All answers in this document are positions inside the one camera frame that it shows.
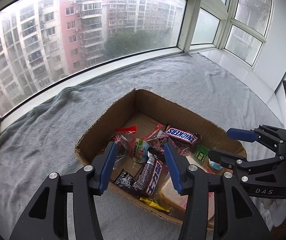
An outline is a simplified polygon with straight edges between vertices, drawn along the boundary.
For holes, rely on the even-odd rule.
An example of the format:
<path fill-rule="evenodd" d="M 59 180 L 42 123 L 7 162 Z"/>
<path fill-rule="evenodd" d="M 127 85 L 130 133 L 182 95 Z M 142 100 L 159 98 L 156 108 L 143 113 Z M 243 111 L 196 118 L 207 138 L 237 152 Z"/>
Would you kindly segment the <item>white gloved right hand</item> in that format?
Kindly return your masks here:
<path fill-rule="evenodd" d="M 282 222 L 284 222 L 286 218 L 286 199 L 250 198 L 257 207 L 269 230 L 271 230 L 273 226 L 280 226 Z"/>

